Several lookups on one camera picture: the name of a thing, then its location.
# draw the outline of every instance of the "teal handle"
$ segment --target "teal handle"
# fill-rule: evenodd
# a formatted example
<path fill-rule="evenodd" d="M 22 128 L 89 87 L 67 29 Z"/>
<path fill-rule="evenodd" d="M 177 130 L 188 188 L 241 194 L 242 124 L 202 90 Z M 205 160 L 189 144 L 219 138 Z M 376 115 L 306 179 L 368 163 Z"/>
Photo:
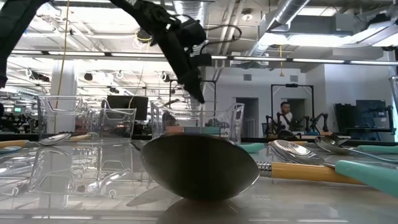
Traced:
<path fill-rule="evenodd" d="M 248 153 L 257 153 L 260 150 L 265 148 L 264 143 L 253 143 L 253 144 L 245 144 L 239 145 L 242 149 L 244 149 Z"/>
<path fill-rule="evenodd" d="M 398 198 L 398 170 L 353 161 L 336 162 L 336 172 Z"/>
<path fill-rule="evenodd" d="M 388 154 L 398 154 L 398 146 L 358 146 L 363 152 L 385 152 Z"/>

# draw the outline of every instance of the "glass table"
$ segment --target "glass table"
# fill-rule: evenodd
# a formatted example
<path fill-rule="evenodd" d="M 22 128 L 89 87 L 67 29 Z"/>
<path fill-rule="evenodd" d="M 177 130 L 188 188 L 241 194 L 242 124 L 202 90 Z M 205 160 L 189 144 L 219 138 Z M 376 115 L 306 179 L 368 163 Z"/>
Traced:
<path fill-rule="evenodd" d="M 328 162 L 372 161 L 314 150 Z M 276 161 L 267 149 L 252 157 Z M 152 181 L 139 151 L 123 144 L 1 154 L 0 193 L 0 223 L 398 222 L 398 198 L 362 185 L 261 177 L 230 200 L 192 202 Z"/>

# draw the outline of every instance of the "man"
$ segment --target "man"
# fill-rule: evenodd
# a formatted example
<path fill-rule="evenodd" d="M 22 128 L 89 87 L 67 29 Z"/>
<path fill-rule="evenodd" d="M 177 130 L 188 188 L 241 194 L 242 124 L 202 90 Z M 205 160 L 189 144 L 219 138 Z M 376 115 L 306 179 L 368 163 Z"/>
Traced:
<path fill-rule="evenodd" d="M 280 113 L 284 115 L 280 116 L 280 122 L 285 126 L 286 130 L 289 130 L 290 125 L 288 125 L 288 122 L 292 122 L 293 115 L 290 112 L 290 104 L 288 102 L 282 102 L 280 104 Z"/>

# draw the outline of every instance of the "monitor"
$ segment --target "monitor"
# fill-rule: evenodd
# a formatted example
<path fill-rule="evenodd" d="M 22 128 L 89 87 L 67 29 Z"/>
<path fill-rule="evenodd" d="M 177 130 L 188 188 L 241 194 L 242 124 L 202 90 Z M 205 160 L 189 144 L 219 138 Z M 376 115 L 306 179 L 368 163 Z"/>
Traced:
<path fill-rule="evenodd" d="M 144 96 L 114 96 L 107 97 L 109 106 L 112 109 L 136 108 L 136 121 L 146 121 L 148 113 L 148 97 Z"/>

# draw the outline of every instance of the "doorway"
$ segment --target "doorway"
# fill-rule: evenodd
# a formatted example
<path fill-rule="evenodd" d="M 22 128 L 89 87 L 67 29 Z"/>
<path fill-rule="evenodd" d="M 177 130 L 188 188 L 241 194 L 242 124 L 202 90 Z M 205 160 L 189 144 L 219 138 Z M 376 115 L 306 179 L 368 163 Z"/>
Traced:
<path fill-rule="evenodd" d="M 305 114 L 305 100 L 306 99 L 287 99 L 287 102 L 290 104 L 290 112 L 292 112 L 293 120 L 299 121 L 302 119 Z M 305 131 L 305 120 L 300 123 L 302 128 L 297 128 L 293 131 Z"/>
<path fill-rule="evenodd" d="M 244 103 L 242 138 L 259 137 L 259 98 L 236 98 L 237 103 Z"/>

